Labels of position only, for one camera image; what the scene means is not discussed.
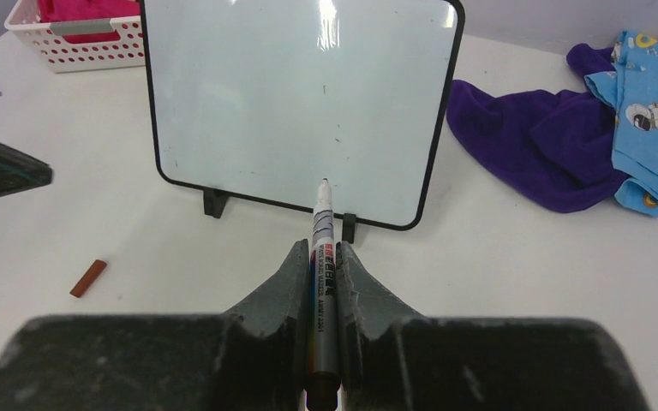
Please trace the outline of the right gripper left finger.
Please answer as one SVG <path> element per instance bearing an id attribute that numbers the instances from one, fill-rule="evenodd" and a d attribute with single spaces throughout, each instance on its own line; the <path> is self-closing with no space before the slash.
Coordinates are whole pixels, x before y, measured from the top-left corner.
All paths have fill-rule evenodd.
<path id="1" fill-rule="evenodd" d="M 51 315 L 0 354 L 0 410 L 298 410 L 308 243 L 220 314 Z"/>

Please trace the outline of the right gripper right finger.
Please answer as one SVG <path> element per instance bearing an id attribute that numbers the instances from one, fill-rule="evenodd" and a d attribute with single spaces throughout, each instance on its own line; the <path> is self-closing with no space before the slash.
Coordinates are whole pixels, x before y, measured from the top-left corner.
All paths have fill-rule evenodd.
<path id="1" fill-rule="evenodd" d="M 347 410 L 645 410 L 625 355 L 579 318 L 428 317 L 338 244 Z"/>

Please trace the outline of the red whiteboard marker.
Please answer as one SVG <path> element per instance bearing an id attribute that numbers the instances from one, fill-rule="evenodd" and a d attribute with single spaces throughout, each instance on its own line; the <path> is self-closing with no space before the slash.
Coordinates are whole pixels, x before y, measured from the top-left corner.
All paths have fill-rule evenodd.
<path id="1" fill-rule="evenodd" d="M 341 385 L 338 358 L 336 268 L 332 187 L 323 179 L 313 214 L 310 297 L 312 310 L 308 327 L 306 408 L 335 410 Z"/>

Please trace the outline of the red marker cap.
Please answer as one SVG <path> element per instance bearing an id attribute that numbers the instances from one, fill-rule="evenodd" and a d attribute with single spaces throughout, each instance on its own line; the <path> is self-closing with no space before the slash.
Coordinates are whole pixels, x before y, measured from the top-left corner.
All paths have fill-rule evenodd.
<path id="1" fill-rule="evenodd" d="M 105 271 L 107 266 L 108 263 L 104 260 L 94 260 L 74 285 L 74 287 L 69 291 L 69 294 L 75 298 L 81 298 L 91 288 L 99 276 Z"/>

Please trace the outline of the black framed whiteboard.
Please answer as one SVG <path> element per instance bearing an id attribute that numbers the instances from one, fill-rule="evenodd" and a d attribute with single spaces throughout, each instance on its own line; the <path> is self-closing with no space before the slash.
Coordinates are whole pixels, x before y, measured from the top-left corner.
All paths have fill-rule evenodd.
<path id="1" fill-rule="evenodd" d="M 422 220 L 466 13 L 459 1 L 145 1 L 168 183 L 406 231 Z"/>

